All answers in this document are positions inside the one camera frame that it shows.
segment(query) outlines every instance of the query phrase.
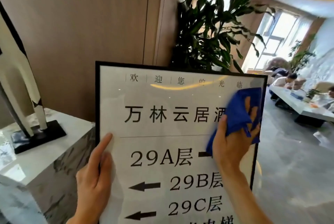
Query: sculpture base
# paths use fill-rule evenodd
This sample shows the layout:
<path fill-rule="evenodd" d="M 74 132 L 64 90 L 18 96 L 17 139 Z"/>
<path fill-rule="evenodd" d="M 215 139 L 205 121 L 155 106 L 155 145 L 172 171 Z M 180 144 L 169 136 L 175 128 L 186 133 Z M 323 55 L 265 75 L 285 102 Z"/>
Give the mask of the sculpture base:
<path fill-rule="evenodd" d="M 43 131 L 40 130 L 39 125 L 33 126 L 31 129 L 34 135 L 30 138 L 27 138 L 22 131 L 12 133 L 10 136 L 14 148 L 14 153 L 22 153 L 36 146 L 40 146 L 46 142 L 64 137 L 66 135 L 65 131 L 56 120 L 47 122 L 46 124 L 47 129 Z"/>

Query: black hair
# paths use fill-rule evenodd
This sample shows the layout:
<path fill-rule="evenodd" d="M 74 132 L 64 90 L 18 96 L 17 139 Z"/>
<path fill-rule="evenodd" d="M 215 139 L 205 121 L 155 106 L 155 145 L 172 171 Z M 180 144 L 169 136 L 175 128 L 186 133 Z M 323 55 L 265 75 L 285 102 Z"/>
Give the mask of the black hair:
<path fill-rule="evenodd" d="M 289 79 L 297 79 L 298 75 L 297 74 L 289 74 L 288 78 Z"/>

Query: hand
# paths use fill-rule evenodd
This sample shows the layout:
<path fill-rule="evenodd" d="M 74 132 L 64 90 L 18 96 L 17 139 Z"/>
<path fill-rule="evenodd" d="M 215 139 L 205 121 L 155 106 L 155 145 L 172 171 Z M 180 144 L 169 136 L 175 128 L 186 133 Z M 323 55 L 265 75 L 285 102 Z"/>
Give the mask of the hand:
<path fill-rule="evenodd" d="M 247 113 L 250 111 L 250 99 L 250 97 L 246 97 L 245 99 L 245 109 Z M 250 113 L 251 120 L 254 121 L 257 114 L 257 107 L 253 107 Z M 213 158 L 223 179 L 226 176 L 240 173 L 240 161 L 247 153 L 253 139 L 260 131 L 260 124 L 258 124 L 257 127 L 250 132 L 252 135 L 250 138 L 246 136 L 244 129 L 231 133 L 226 137 L 227 119 L 228 117 L 223 115 L 219 121 L 217 133 L 212 145 Z M 248 128 L 251 130 L 252 124 L 248 124 Z"/>
<path fill-rule="evenodd" d="M 77 172 L 77 210 L 67 224 L 97 224 L 105 209 L 110 197 L 112 167 L 111 154 L 105 150 L 112 137 L 111 133 L 104 136 L 92 151 L 88 164 Z"/>

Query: black frame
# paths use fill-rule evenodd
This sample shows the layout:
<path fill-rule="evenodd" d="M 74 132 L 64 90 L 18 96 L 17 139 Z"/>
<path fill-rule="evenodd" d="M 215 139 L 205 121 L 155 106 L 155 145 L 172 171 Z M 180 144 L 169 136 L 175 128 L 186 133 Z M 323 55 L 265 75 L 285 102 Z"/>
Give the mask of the black frame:
<path fill-rule="evenodd" d="M 206 71 L 206 70 L 192 70 L 186 69 L 181 70 L 177 68 L 168 68 L 163 66 L 153 66 L 153 65 L 137 65 L 137 64 L 125 64 L 125 63 L 115 63 L 115 62 L 104 62 L 104 61 L 96 61 L 95 62 L 95 143 L 98 145 L 100 142 L 100 66 L 116 66 L 116 67 L 128 67 L 128 68 L 137 68 L 137 69 L 151 69 L 151 70 L 162 70 L 162 71 L 173 71 L 173 72 L 194 72 L 198 74 L 219 74 L 219 75 L 230 75 L 230 76 L 242 76 L 242 77 L 252 77 L 252 78 L 263 78 L 263 91 L 262 91 L 262 100 L 261 100 L 261 118 L 260 123 L 262 123 L 263 117 L 263 108 L 265 105 L 265 90 L 267 87 L 267 75 L 260 75 L 260 74 L 240 74 L 235 72 L 229 73 L 222 73 L 218 71 Z M 257 158 L 257 150 L 259 148 L 259 144 L 255 144 L 254 150 L 254 158 L 253 158 L 253 166 L 252 166 L 252 173 L 250 176 L 251 183 L 249 185 L 250 189 L 253 189 L 253 182 L 254 182 L 254 175 L 255 175 L 255 167 L 256 167 L 256 158 Z"/>

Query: white sign board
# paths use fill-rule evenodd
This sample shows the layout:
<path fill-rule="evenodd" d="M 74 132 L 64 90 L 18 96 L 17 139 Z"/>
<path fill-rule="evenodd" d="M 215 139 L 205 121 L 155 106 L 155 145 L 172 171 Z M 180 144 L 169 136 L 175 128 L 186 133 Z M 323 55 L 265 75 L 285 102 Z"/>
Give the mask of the white sign board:
<path fill-rule="evenodd" d="M 100 224 L 239 223 L 205 149 L 232 95 L 265 79 L 97 62 L 97 141 L 114 135 Z M 257 144 L 240 165 L 250 187 L 256 154 Z"/>

